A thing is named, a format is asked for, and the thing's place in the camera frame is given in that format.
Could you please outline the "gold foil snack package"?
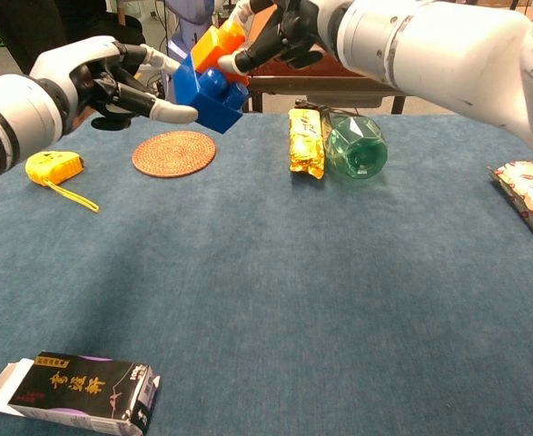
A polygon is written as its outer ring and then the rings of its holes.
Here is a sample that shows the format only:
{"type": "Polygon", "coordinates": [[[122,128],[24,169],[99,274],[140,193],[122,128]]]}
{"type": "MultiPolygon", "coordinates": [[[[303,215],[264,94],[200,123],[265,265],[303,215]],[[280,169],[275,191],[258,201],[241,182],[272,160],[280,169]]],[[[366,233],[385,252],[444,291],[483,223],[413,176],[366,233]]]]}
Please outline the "gold foil snack package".
{"type": "Polygon", "coordinates": [[[290,171],[308,173],[320,180],[325,164],[320,113],[312,109],[292,108],[288,116],[290,171]]]}

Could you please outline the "person leg black trousers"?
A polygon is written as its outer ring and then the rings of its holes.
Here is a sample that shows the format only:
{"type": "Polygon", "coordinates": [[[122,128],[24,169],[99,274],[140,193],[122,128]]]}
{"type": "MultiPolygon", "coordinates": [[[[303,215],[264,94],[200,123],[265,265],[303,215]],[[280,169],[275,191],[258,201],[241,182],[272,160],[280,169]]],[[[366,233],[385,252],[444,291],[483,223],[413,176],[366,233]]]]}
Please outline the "person leg black trousers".
{"type": "Polygon", "coordinates": [[[0,0],[0,37],[25,74],[41,53],[98,35],[145,42],[140,21],[128,15],[121,25],[105,0],[0,0]]]}

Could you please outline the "round woven orange coaster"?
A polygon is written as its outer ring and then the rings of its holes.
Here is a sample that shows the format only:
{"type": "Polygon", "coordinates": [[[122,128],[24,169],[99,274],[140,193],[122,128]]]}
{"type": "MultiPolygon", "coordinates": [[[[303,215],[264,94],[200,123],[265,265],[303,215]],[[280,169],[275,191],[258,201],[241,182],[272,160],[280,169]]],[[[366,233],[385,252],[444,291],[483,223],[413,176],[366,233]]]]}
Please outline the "round woven orange coaster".
{"type": "Polygon", "coordinates": [[[174,131],[153,136],[133,151],[134,168],[157,178],[175,178],[201,171],[216,155],[215,142],[206,134],[174,131]]]}

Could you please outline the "blue felt table cover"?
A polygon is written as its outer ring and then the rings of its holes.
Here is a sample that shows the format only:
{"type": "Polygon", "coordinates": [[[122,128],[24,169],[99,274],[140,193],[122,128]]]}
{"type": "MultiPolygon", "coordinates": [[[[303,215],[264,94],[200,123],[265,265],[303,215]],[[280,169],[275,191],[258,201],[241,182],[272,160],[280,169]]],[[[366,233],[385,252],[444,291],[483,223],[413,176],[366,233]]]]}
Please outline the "blue felt table cover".
{"type": "MultiPolygon", "coordinates": [[[[0,372],[42,350],[150,364],[148,436],[533,436],[533,233],[489,170],[533,153],[453,115],[381,116],[369,180],[289,170],[288,118],[245,115],[198,173],[57,148],[93,213],[0,176],[0,372]]],[[[0,436],[96,436],[0,414],[0,436]]]]}

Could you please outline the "red white snack packet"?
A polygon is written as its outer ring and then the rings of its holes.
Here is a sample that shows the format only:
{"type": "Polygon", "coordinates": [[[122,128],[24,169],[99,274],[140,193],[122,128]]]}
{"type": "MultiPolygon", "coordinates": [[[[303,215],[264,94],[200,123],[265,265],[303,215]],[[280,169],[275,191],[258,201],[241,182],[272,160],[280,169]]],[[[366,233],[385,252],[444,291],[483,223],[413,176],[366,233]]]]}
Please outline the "red white snack packet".
{"type": "Polygon", "coordinates": [[[489,172],[533,231],[533,161],[510,161],[489,172]]]}

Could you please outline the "black white carton box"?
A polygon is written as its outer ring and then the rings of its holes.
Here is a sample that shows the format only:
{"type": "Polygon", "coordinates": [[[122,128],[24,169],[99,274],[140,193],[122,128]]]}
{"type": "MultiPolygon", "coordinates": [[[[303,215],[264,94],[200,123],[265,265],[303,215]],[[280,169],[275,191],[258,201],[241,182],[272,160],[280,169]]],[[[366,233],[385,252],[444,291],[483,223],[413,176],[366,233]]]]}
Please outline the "black white carton box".
{"type": "Polygon", "coordinates": [[[0,373],[0,412],[112,436],[145,436],[161,377],[145,363],[40,352],[0,373]]]}

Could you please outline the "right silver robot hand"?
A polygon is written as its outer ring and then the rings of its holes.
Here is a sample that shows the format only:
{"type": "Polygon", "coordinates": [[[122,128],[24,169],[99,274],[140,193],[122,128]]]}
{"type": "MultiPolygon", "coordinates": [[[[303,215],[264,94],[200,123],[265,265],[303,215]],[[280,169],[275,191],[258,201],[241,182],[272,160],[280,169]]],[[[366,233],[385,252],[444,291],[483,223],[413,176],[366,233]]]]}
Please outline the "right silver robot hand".
{"type": "Polygon", "coordinates": [[[251,45],[219,58],[218,66],[247,75],[275,59],[302,69],[336,55],[337,32],[351,0],[238,0],[227,22],[246,25],[270,6],[273,15],[251,45]]]}

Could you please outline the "blue grey machine base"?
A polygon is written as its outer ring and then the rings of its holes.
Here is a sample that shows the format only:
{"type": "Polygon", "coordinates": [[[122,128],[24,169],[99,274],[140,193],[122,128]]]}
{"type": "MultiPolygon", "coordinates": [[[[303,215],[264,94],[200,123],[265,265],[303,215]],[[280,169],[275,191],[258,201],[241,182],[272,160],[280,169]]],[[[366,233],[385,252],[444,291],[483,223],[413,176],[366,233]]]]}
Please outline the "blue grey machine base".
{"type": "Polygon", "coordinates": [[[212,17],[226,0],[163,0],[175,15],[177,28],[167,43],[167,54],[180,64],[212,25],[212,17]]]}

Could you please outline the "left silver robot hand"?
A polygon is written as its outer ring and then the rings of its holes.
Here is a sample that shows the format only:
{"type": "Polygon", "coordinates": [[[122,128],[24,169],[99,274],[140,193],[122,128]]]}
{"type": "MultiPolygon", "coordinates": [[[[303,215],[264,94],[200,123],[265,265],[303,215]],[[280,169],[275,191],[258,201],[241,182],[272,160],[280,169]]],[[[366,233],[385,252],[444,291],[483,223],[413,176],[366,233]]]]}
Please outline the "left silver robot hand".
{"type": "Polygon", "coordinates": [[[136,116],[173,124],[196,121],[196,109],[156,97],[129,74],[130,67],[142,64],[168,75],[179,67],[149,45],[126,45],[112,36],[100,35],[40,54],[30,76],[57,91],[63,134],[77,128],[87,108],[123,123],[136,116]]]}

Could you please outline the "orange toy block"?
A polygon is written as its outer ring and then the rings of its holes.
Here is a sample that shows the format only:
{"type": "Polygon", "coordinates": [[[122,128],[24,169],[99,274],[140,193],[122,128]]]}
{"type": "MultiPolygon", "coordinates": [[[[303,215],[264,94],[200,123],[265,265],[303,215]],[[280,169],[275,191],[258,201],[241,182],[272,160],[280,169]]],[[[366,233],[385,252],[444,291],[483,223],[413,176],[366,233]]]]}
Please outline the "orange toy block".
{"type": "Polygon", "coordinates": [[[226,21],[220,27],[211,25],[190,52],[195,72],[203,74],[206,70],[215,68],[224,74],[229,83],[247,86],[247,76],[229,73],[218,64],[222,56],[234,53],[244,42],[245,32],[239,23],[226,21]]]}

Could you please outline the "yellow tape measure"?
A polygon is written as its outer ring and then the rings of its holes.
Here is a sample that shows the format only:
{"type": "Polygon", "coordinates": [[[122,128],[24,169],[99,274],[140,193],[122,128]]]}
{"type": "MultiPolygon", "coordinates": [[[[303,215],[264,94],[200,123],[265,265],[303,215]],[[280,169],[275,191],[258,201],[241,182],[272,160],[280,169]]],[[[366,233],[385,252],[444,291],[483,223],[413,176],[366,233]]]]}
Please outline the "yellow tape measure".
{"type": "Polygon", "coordinates": [[[76,177],[83,170],[83,158],[70,151],[39,152],[30,156],[25,162],[25,173],[30,181],[52,189],[93,213],[99,213],[100,207],[96,203],[61,186],[61,183],[76,177]]]}

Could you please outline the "green plastic spray bottle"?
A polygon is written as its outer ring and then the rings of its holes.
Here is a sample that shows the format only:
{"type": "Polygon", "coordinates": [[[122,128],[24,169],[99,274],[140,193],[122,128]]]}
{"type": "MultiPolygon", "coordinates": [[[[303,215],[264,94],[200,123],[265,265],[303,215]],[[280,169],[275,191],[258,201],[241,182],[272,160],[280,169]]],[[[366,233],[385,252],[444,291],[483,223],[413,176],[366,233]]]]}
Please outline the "green plastic spray bottle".
{"type": "Polygon", "coordinates": [[[319,112],[325,163],[334,172],[369,179],[382,170],[388,146],[371,118],[306,100],[296,100],[294,107],[319,112]]]}

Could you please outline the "blue toy block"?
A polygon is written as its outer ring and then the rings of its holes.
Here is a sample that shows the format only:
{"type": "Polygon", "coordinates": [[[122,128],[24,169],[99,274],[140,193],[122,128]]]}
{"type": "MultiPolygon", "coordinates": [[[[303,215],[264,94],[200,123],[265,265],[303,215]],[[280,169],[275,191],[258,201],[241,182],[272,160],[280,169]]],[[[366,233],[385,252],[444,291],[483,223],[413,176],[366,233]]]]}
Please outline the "blue toy block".
{"type": "Polygon", "coordinates": [[[242,117],[250,96],[246,85],[228,79],[216,67],[197,72],[190,54],[173,74],[172,82],[175,102],[196,109],[196,122],[220,134],[242,117]]]}

